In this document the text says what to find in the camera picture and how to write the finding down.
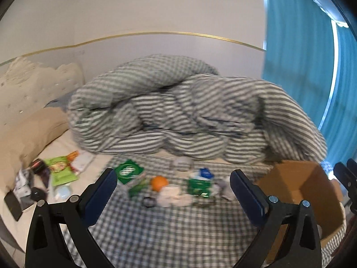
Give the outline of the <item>black phone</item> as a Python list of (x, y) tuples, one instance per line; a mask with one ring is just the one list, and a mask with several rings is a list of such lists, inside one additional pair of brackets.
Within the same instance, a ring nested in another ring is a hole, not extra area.
[(21, 209), (20, 202), (16, 198), (13, 191), (8, 191), (6, 193), (4, 197), (4, 201), (11, 215), (13, 216), (14, 220), (19, 221), (20, 217), (22, 216), (22, 209)]

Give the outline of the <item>brown cardboard box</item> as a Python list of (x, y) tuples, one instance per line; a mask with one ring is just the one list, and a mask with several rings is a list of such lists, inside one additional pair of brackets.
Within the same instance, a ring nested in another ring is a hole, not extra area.
[(342, 193), (335, 191), (321, 165), (312, 161), (285, 160), (274, 165), (255, 184), (266, 195), (274, 195), (284, 203), (309, 201), (322, 230), (322, 267), (326, 267), (345, 236), (347, 223), (342, 210)]

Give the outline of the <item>light blue earbuds case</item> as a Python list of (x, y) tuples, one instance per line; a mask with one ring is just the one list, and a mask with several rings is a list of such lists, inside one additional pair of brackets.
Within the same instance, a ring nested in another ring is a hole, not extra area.
[(54, 199), (57, 202), (66, 201), (72, 196), (72, 190), (69, 185), (56, 186), (54, 189)]

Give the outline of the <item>black white printed packet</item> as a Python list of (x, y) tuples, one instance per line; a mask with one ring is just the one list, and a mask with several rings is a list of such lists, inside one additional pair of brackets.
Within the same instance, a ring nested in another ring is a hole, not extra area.
[(31, 199), (31, 188), (33, 187), (33, 174), (30, 170), (20, 170), (15, 178), (14, 194), (18, 199), (21, 210), (29, 208), (34, 201)]

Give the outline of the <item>green snack bag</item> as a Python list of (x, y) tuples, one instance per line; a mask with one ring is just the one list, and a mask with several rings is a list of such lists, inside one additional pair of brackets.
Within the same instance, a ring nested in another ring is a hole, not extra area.
[(68, 184), (78, 179), (66, 156), (44, 159), (44, 163), (50, 170), (53, 187)]

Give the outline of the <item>orange small packet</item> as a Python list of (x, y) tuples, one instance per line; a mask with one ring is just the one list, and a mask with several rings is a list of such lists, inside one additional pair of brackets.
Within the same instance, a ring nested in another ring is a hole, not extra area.
[(79, 151), (73, 151), (66, 156), (68, 162), (72, 162), (79, 155)]

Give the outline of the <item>white power bank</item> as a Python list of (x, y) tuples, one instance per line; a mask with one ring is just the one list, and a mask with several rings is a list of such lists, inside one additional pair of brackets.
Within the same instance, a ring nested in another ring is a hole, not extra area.
[(79, 155), (70, 163), (71, 169), (75, 174), (82, 173), (94, 160), (95, 155), (87, 151), (80, 151)]

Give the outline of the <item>beige pillow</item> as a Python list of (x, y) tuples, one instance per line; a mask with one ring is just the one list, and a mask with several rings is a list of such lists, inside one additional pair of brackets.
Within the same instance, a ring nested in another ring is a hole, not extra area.
[(58, 107), (40, 109), (1, 137), (1, 191), (14, 188), (15, 177), (52, 141), (68, 130), (65, 112)]

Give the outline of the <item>green white packet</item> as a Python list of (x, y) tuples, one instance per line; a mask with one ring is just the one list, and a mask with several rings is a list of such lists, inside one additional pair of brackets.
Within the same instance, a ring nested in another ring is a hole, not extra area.
[(135, 161), (128, 159), (117, 166), (114, 171), (118, 181), (121, 182), (121, 184), (127, 184), (137, 176), (141, 175), (144, 172), (144, 168)]

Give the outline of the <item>green crumpled wrapper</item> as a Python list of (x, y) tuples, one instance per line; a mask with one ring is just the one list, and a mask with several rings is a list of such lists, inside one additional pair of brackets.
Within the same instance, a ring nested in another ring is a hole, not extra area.
[(211, 197), (212, 193), (211, 186), (212, 183), (209, 180), (199, 180), (195, 178), (190, 178), (187, 181), (187, 192), (190, 195), (208, 199)]

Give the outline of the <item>blue white small packet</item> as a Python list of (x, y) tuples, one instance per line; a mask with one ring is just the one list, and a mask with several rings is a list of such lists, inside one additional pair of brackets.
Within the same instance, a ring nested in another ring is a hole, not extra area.
[(215, 177), (213, 173), (209, 170), (209, 168), (200, 168), (197, 171), (194, 171), (191, 175), (191, 178), (196, 180), (212, 180)]

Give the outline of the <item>orange fruit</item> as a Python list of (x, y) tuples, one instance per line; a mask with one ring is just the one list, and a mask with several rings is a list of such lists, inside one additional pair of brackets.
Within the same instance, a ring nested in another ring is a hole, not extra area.
[(160, 192), (162, 188), (169, 185), (169, 181), (166, 177), (155, 176), (151, 179), (150, 185), (154, 192)]

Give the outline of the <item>blue curtain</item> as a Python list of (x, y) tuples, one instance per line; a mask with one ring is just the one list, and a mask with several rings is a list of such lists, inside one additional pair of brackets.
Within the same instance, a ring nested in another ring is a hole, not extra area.
[(316, 0), (264, 0), (263, 77), (281, 86), (327, 143), (326, 160), (356, 157), (356, 39)]

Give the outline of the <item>grey checked bed sheet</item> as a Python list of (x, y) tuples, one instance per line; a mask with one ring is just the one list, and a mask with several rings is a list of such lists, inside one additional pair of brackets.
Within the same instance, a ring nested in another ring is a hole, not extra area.
[[(153, 155), (99, 156), (81, 174), (79, 183), (94, 182), (105, 168), (115, 168), (127, 159), (144, 167), (151, 178), (160, 171), (169, 182), (181, 185), (169, 170), (170, 159)], [(265, 176), (272, 168), (258, 165), (230, 165), (195, 162), (205, 165), (218, 178), (241, 169), (251, 181)], [(150, 190), (144, 189), (132, 199), (113, 192), (98, 222), (89, 227), (114, 267), (232, 267), (257, 234), (237, 200), (216, 199), (215, 203), (187, 207), (151, 207), (142, 205)]]

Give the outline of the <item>white tape roll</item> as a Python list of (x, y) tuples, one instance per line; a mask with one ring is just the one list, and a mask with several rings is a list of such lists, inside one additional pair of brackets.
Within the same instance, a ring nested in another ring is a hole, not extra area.
[(170, 169), (175, 172), (189, 172), (194, 168), (194, 161), (190, 157), (177, 157), (170, 163)]

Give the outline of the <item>cream tufted headboard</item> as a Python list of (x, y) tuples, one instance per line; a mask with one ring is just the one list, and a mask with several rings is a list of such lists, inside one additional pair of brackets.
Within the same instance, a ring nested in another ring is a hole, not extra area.
[(1, 75), (1, 134), (85, 82), (78, 64), (45, 67), (16, 58)]

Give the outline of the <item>grey checked duvet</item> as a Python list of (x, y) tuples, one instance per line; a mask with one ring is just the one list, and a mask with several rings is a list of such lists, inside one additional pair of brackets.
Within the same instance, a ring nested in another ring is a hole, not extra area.
[(321, 162), (324, 136), (278, 85), (225, 77), (187, 56), (141, 57), (81, 86), (67, 107), (76, 143), (98, 154), (162, 149), (197, 160)]

